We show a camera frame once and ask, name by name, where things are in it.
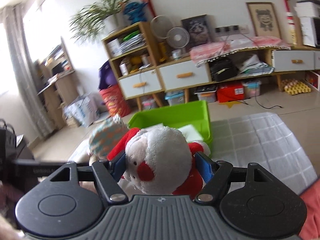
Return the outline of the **yellow egg tray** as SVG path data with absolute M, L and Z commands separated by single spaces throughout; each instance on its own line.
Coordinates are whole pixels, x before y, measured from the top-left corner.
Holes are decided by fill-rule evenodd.
M 311 92 L 311 88 L 308 85 L 296 79 L 286 79 L 281 81 L 281 89 L 289 95 L 297 95 Z

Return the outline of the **green plastic storage box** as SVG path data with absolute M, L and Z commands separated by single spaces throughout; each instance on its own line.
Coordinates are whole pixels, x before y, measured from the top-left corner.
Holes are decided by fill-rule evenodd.
M 193 125 L 202 135 L 203 141 L 195 142 L 203 143 L 204 153 L 210 157 L 212 155 L 213 135 L 208 105 L 205 101 L 194 101 L 141 111 L 134 114 L 128 123 L 129 128 L 157 132 L 162 127 L 168 127 L 176 133 L 181 133 L 178 128 L 186 125 Z M 180 137 L 182 141 L 188 143 L 182 133 Z

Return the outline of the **purple garment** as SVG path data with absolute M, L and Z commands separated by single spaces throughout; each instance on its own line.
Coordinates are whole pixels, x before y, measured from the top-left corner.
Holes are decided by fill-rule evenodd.
M 109 61 L 106 61 L 99 69 L 99 89 L 108 89 L 108 87 L 117 84 L 116 77 L 113 73 Z

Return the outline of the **framed cat picture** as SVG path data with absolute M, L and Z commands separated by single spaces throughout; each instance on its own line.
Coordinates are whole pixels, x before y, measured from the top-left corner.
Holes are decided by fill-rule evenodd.
M 187 49 L 214 42 L 211 24 L 207 15 L 194 16 L 181 20 L 182 27 L 189 33 Z

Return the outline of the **wooden shelf unit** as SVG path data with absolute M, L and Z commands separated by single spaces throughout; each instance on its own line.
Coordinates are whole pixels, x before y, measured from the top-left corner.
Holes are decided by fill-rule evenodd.
M 60 130 L 67 125 L 63 107 L 70 105 L 79 96 L 75 70 L 63 40 L 43 61 L 41 70 L 46 83 L 38 96 L 43 99 L 55 129 Z

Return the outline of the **potted green plant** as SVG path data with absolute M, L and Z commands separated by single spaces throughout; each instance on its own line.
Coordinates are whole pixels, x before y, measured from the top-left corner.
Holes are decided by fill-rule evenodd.
M 78 10 L 70 20 L 72 38 L 94 42 L 105 28 L 104 21 L 123 11 L 124 5 L 131 0 L 98 0 Z

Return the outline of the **teal checked knit cloth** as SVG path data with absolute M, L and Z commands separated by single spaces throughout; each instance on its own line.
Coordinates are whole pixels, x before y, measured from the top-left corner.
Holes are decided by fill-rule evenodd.
M 91 153 L 99 158 L 106 158 L 128 130 L 119 114 L 107 118 L 89 137 Z

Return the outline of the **white foam block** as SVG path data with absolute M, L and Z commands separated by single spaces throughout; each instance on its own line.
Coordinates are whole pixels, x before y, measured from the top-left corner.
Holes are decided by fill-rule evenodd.
M 178 130 L 183 134 L 188 143 L 195 141 L 203 141 L 202 135 L 200 135 L 200 133 L 193 125 L 186 125 L 178 128 Z

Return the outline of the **red cardboard box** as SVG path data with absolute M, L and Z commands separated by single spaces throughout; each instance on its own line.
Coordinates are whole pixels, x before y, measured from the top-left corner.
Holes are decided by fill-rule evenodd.
M 244 86 L 241 82 L 227 82 L 218 85 L 217 100 L 219 103 L 245 99 Z

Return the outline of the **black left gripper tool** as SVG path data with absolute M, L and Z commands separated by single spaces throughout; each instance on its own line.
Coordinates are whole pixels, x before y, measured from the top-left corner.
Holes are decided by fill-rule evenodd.
M 23 136 L 17 136 L 11 124 L 1 119 L 1 182 L 23 194 L 35 187 L 40 177 L 47 177 L 65 163 L 38 162 Z

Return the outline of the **santa plush toy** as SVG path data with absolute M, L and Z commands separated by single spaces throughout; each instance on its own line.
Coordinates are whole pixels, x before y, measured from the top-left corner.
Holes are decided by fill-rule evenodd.
M 203 179 L 195 164 L 195 154 L 210 155 L 203 141 L 187 142 L 175 128 L 161 126 L 150 131 L 132 128 L 107 155 L 114 160 L 125 153 L 126 170 L 122 175 L 144 194 L 188 195 L 201 191 Z

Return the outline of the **framed cartoon portrait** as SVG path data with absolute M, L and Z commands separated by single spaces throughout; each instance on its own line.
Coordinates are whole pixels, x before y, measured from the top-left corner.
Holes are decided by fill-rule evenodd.
M 255 36 L 281 38 L 281 30 L 273 3 L 247 2 L 246 5 L 253 24 Z

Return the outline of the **wooden TV cabinet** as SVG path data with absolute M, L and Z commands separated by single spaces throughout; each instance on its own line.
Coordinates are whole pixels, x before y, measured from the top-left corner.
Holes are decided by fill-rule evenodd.
M 199 46 L 190 56 L 166 58 L 148 22 L 138 22 L 102 40 L 123 98 L 151 96 L 159 107 L 161 92 L 184 91 L 202 85 L 319 69 L 319 49 L 285 45 L 277 38 L 244 37 Z

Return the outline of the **red printed bucket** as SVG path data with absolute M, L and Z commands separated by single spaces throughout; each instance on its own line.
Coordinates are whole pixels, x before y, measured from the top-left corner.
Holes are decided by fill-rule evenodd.
M 124 99 L 119 85 L 110 86 L 99 91 L 110 116 L 119 115 L 125 117 L 131 113 L 127 101 Z

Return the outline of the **black bag in cabinet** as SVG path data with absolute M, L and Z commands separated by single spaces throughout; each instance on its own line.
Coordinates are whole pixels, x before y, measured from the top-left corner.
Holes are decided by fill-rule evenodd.
M 215 82 L 221 82 L 233 77 L 238 74 L 238 69 L 228 57 L 221 57 L 219 59 L 208 61 L 210 74 L 212 80 Z

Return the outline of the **white desk fan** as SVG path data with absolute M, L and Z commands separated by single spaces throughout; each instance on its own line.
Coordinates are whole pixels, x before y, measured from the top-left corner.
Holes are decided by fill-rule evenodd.
M 175 50 L 179 49 L 185 54 L 187 52 L 186 47 L 190 41 L 190 35 L 184 28 L 174 27 L 168 31 L 166 41 L 171 48 Z

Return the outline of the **grey checked tablecloth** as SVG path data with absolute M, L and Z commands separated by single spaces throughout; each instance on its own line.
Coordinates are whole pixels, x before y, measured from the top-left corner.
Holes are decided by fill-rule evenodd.
M 235 167 L 258 163 L 296 194 L 316 179 L 316 171 L 293 132 L 271 112 L 214 121 L 212 155 Z

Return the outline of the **blue Stitch plush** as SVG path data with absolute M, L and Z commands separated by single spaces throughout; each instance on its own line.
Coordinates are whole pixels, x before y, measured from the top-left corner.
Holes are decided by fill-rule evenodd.
M 125 5 L 124 15 L 128 16 L 128 20 L 131 24 L 138 22 L 147 22 L 145 16 L 144 8 L 147 6 L 147 3 L 144 2 L 131 2 Z

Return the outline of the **pink lace cloth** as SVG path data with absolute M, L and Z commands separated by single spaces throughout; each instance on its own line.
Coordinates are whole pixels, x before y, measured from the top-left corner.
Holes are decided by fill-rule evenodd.
M 190 59 L 199 65 L 208 60 L 234 54 L 240 51 L 259 49 L 285 49 L 290 50 L 291 45 L 284 40 L 273 36 L 244 37 L 236 40 L 220 41 L 203 44 L 191 48 Z

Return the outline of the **white paper shopping bag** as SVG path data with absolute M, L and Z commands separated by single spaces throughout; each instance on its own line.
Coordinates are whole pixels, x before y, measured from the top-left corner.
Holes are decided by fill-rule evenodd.
M 63 108 L 64 116 L 74 118 L 81 126 L 89 127 L 95 122 L 100 111 L 92 93 L 77 97 L 71 104 Z

